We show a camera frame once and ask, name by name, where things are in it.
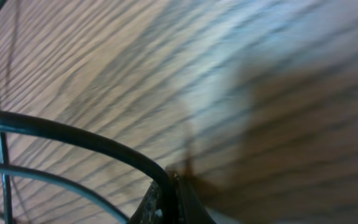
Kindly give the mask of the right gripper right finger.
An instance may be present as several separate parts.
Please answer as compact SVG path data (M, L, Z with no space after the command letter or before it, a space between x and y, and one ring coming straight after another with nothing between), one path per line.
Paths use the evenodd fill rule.
M189 179L174 174L180 224L216 224L201 203Z

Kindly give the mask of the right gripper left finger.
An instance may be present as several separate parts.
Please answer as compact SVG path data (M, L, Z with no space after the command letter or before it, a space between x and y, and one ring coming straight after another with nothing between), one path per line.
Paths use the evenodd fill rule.
M162 224L163 200L162 191L153 181L144 195L137 210L130 217L128 224Z

